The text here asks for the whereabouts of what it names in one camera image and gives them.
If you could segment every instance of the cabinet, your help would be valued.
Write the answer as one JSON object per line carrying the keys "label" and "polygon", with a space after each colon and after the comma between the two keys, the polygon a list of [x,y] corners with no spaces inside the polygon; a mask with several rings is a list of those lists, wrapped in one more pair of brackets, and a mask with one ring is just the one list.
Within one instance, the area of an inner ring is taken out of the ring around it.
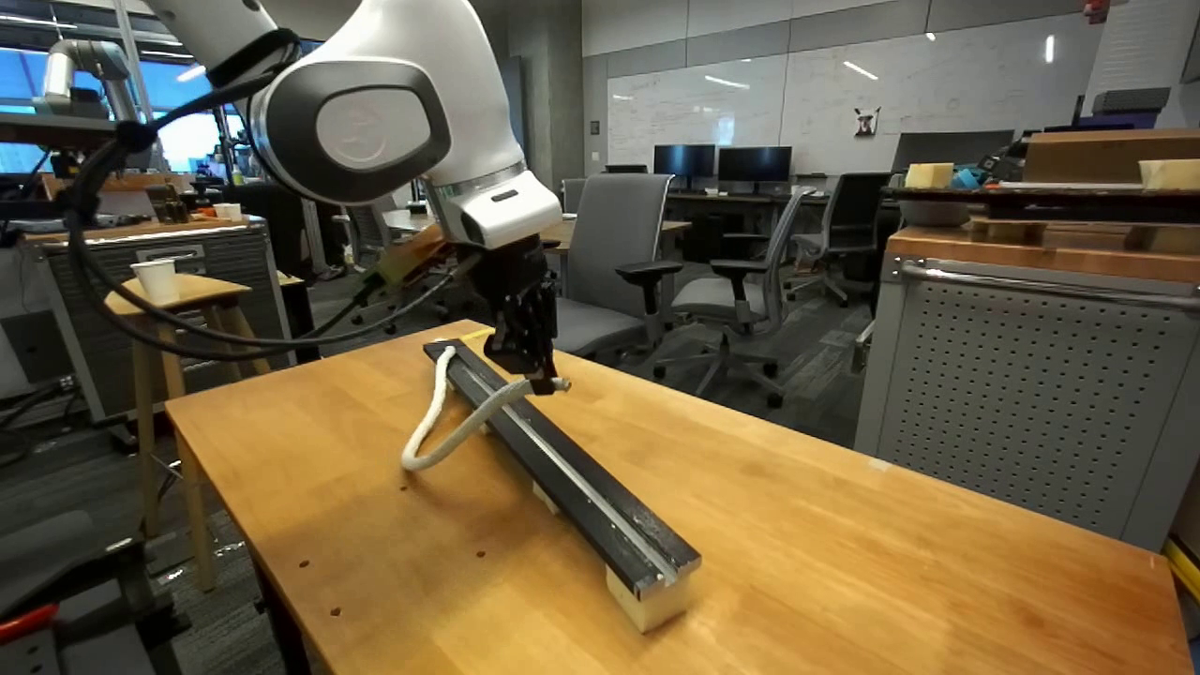
{"label": "cabinet", "polygon": [[1161,547],[1200,457],[1200,261],[890,244],[856,446]]}
{"label": "cabinet", "polygon": [[[63,248],[63,237],[28,239],[23,256],[35,261],[41,282],[51,291],[51,314],[69,346],[91,421],[124,418],[134,406],[130,361],[128,337],[103,314],[98,299],[106,293],[78,277],[75,261]],[[250,287],[250,296],[239,299],[250,332],[261,337],[288,336],[273,256],[261,224],[145,224],[115,233],[93,229],[91,256],[115,282],[130,277],[134,261],[174,256],[175,272]],[[215,367],[211,361],[188,361],[183,372],[188,389],[225,384],[221,367]]]}

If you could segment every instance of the monitor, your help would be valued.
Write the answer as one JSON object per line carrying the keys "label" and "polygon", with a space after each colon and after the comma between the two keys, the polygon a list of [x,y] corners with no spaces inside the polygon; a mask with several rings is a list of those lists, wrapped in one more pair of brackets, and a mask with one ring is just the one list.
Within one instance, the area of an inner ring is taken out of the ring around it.
{"label": "monitor", "polygon": [[1016,132],[905,132],[894,174],[909,174],[919,162],[971,164],[1013,146]]}
{"label": "monitor", "polygon": [[653,174],[676,174],[680,186],[713,176],[716,146],[653,146]]}
{"label": "monitor", "polygon": [[721,182],[793,182],[793,146],[724,146]]}

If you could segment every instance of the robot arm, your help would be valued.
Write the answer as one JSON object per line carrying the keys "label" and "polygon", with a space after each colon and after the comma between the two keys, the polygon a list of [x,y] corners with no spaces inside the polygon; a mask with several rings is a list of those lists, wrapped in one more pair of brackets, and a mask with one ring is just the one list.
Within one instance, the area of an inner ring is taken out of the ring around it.
{"label": "robot arm", "polygon": [[[254,0],[149,0],[215,87],[269,69],[276,27]],[[469,0],[364,0],[311,56],[250,97],[261,164],[318,204],[371,204],[425,182],[443,239],[476,253],[499,311],[488,358],[550,389],[554,304],[538,233],[558,201],[524,168],[504,78]]]}

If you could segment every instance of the table leg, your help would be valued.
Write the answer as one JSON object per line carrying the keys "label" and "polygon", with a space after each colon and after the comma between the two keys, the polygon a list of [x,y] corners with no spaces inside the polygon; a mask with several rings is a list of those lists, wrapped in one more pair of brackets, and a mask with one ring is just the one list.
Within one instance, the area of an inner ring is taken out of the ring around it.
{"label": "table leg", "polygon": [[[239,337],[254,337],[254,332],[250,332],[250,322],[249,322],[249,314],[233,304],[233,309],[225,309],[225,318],[233,322],[233,332],[239,336]],[[250,361],[250,367],[254,367],[254,376],[268,376],[269,372],[269,364],[268,361]]]}
{"label": "table leg", "polygon": [[140,426],[140,471],[141,471],[141,537],[160,533],[159,518],[159,446],[153,446],[153,358],[149,346],[130,343],[134,361],[134,426]]}
{"label": "table leg", "polygon": [[211,511],[203,502],[203,473],[190,446],[175,436],[175,456],[183,471],[183,502],[188,502],[188,529],[190,529],[190,561],[196,561],[196,586],[203,594],[219,591],[219,561],[215,561],[215,529]]}
{"label": "table leg", "polygon": [[[175,332],[159,322],[159,343],[175,343]],[[165,397],[183,397],[180,358],[175,354],[159,354],[159,358],[160,358]],[[219,586],[219,561],[215,561],[211,511],[203,502],[203,473],[196,466],[190,446],[180,436],[175,436],[175,456],[180,456],[180,481],[183,481],[183,502],[188,502],[196,586],[211,594]]]}
{"label": "table leg", "polygon": [[276,596],[273,583],[261,574],[261,563],[254,561],[260,591],[261,591],[261,607],[269,621],[269,634],[276,643],[276,652],[284,662],[288,675],[311,675],[308,652],[303,652],[303,634],[288,612],[288,604]]}
{"label": "table leg", "polygon": [[[230,326],[221,322],[221,309],[219,309],[219,304],[206,304],[206,309],[203,309],[203,322],[206,322],[211,332],[230,332]],[[238,361],[225,361],[221,367],[225,367],[230,384],[239,381]]]}

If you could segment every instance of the desk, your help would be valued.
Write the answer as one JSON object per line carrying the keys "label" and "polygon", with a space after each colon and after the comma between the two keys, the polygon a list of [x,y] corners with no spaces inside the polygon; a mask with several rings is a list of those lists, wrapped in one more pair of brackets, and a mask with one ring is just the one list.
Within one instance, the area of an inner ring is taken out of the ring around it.
{"label": "desk", "polygon": [[705,222],[705,217],[743,217],[743,229],[768,229],[778,213],[788,207],[788,196],[666,196],[666,217]]}
{"label": "desk", "polygon": [[538,406],[705,556],[644,637],[491,438],[398,489],[469,332],[170,401],[335,671],[1190,671],[1158,556],[558,358]]}

